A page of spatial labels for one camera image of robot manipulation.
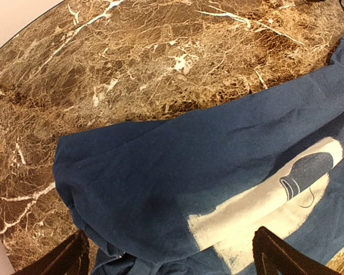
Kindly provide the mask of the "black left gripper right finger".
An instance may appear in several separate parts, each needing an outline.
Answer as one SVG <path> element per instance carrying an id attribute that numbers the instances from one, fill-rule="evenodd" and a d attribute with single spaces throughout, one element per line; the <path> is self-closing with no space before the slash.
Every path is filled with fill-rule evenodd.
<path id="1" fill-rule="evenodd" d="M 259 275 L 339 275 L 305 256 L 264 226 L 255 232 L 252 245 Z"/>

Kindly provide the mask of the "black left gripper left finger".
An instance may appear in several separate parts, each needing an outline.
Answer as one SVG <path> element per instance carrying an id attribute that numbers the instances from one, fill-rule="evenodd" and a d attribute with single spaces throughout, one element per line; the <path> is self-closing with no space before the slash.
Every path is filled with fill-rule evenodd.
<path id="1" fill-rule="evenodd" d="M 15 272 L 15 275 L 87 275 L 89 270 L 89 241 L 82 231 L 70 235 L 36 262 Z"/>

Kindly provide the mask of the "blue printed t-shirt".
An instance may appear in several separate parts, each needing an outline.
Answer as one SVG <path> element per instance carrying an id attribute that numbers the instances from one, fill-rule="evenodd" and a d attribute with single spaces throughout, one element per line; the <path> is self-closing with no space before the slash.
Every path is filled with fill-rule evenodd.
<path id="1" fill-rule="evenodd" d="M 93 274 L 254 274 L 261 226 L 325 264 L 344 247 L 344 36 L 266 91 L 64 136 L 53 175 Z"/>

